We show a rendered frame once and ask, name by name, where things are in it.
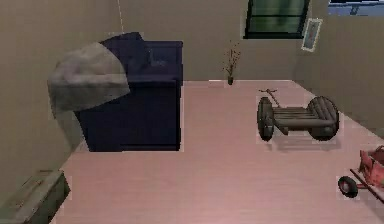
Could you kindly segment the dark blue sofa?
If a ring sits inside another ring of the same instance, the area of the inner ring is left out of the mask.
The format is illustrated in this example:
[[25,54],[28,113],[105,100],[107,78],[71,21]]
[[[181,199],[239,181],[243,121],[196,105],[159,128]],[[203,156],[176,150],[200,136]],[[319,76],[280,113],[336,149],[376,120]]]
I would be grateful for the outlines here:
[[179,150],[183,42],[146,41],[130,32],[101,44],[122,63],[129,92],[75,113],[89,150]]

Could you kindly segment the brown wooden wheeled cart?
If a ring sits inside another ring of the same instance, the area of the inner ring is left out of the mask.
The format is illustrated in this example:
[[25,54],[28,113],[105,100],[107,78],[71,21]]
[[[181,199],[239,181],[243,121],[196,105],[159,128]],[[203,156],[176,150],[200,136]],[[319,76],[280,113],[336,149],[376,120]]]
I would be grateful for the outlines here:
[[290,131],[307,131],[317,141],[329,141],[338,132],[339,111],[336,105],[325,96],[316,96],[306,107],[282,107],[273,95],[274,90],[265,89],[268,97],[262,97],[257,107],[257,125],[259,136],[268,142],[277,128],[288,136]]

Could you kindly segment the dry twig house plant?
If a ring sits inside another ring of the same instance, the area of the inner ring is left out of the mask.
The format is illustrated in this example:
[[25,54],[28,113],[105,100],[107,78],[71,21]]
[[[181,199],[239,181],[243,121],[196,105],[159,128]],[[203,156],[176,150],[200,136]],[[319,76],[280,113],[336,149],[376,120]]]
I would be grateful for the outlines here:
[[234,82],[234,71],[241,57],[241,51],[238,50],[238,42],[230,40],[229,44],[229,48],[224,53],[226,59],[224,60],[223,70],[227,73],[227,83],[232,85]]

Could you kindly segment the pale framed wall picture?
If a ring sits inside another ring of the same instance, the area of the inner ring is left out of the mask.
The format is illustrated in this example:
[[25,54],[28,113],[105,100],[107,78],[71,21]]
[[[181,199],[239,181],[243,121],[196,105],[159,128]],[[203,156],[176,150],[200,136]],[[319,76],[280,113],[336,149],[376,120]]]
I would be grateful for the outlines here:
[[314,52],[319,37],[320,28],[323,20],[319,18],[309,18],[304,32],[304,38],[301,49],[308,52]]

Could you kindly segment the grey cloth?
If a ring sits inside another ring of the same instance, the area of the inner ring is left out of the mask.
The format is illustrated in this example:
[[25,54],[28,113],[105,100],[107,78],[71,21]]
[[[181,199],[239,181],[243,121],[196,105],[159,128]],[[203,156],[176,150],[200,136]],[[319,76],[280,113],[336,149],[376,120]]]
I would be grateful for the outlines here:
[[68,52],[47,80],[54,117],[90,109],[130,92],[118,58],[100,43]]

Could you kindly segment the red toy wagon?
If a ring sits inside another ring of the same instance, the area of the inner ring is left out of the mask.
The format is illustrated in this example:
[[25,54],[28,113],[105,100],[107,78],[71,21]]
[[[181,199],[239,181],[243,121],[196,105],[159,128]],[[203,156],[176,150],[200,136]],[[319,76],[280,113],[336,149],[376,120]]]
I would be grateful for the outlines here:
[[368,190],[384,204],[384,145],[374,150],[361,150],[357,169],[350,172],[354,178],[342,176],[337,185],[340,192],[347,198],[355,198],[360,189]]

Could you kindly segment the dark framed window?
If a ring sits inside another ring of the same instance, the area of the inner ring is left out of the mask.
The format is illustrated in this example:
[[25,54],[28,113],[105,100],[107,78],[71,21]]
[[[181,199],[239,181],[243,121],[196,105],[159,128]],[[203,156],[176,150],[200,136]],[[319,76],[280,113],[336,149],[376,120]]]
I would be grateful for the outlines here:
[[244,39],[302,39],[310,0],[248,0]]

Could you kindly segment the grey green wooden chest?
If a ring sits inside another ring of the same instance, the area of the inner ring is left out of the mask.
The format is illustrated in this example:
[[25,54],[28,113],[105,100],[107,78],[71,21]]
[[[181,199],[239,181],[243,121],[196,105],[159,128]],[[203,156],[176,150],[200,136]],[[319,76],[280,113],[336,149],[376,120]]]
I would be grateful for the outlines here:
[[40,170],[0,206],[0,224],[49,224],[71,189],[61,170]]

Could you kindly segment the blue framed window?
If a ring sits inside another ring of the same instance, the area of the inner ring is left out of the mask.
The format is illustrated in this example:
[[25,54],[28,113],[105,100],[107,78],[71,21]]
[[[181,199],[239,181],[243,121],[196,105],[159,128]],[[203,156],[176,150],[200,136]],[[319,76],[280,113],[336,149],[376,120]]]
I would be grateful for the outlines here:
[[327,11],[336,16],[384,17],[384,0],[329,0]]

